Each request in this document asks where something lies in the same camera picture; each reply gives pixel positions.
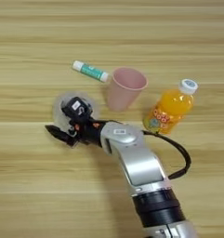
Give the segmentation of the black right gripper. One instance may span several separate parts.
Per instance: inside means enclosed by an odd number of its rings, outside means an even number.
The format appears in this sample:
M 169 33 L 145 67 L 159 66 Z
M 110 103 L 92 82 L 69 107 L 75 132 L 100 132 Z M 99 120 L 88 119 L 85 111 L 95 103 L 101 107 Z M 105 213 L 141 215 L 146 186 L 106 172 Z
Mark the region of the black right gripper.
M 100 134 L 107 121 L 89 119 L 83 124 L 74 123 L 69 130 L 69 135 L 61 131 L 57 126 L 48 125 L 46 130 L 56 139 L 73 147 L 77 143 L 85 145 L 95 144 L 101 146 Z

